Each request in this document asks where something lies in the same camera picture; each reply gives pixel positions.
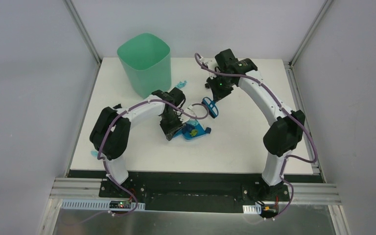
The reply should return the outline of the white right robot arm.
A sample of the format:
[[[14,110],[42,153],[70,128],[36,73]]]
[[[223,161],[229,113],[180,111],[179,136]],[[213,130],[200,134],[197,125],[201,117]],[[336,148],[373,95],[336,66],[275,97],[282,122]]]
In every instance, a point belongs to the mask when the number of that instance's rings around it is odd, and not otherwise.
[[[258,194],[263,200],[272,200],[278,194],[276,185],[282,181],[284,160],[303,138],[304,113],[284,105],[265,84],[257,65],[249,58],[237,59],[231,49],[219,52],[214,62],[206,61],[199,54],[195,60],[210,74],[205,84],[212,92],[209,107],[239,87],[266,118],[269,129],[263,136],[263,144],[268,155],[261,175],[264,184],[259,186]]]

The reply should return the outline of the green paper scrap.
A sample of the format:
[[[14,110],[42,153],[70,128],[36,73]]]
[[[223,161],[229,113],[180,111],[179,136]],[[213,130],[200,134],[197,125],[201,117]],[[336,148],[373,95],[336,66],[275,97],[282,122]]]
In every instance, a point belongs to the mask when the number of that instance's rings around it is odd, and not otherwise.
[[[195,137],[198,134],[198,130],[197,129],[193,129],[193,130],[190,131],[189,134],[190,134],[191,137]]]

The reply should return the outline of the blue plastic dustpan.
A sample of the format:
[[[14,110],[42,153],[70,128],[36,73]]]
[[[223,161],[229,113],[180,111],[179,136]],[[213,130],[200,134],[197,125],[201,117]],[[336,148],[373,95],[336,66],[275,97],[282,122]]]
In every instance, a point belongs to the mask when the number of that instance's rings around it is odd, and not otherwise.
[[[208,132],[206,132],[206,129],[200,124],[199,121],[190,119],[185,123],[185,126],[183,128],[178,130],[173,135],[171,139],[173,140],[174,138],[182,136],[186,141],[192,141],[206,134],[208,134]]]

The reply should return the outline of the blue hand brush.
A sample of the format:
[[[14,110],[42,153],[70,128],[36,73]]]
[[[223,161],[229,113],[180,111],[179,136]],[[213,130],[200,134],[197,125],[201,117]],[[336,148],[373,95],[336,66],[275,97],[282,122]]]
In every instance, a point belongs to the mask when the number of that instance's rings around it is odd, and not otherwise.
[[[208,110],[209,110],[209,114],[212,118],[216,118],[218,117],[219,115],[219,110],[216,106],[216,103],[215,101],[213,101],[211,98],[209,97],[204,97],[202,99],[202,104],[206,105]]]

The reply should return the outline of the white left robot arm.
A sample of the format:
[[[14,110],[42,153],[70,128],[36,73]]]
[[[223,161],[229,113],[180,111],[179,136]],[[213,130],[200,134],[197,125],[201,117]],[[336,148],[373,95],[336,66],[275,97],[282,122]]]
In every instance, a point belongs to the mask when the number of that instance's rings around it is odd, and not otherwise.
[[[103,161],[107,177],[113,181],[111,192],[118,198],[129,194],[130,185],[125,182],[128,170],[123,158],[131,128],[152,118],[161,118],[160,127],[170,141],[185,124],[177,114],[178,106],[184,104],[186,96],[178,89],[169,92],[154,91],[142,102],[130,108],[105,107],[90,134],[90,142],[98,151],[97,158]]]

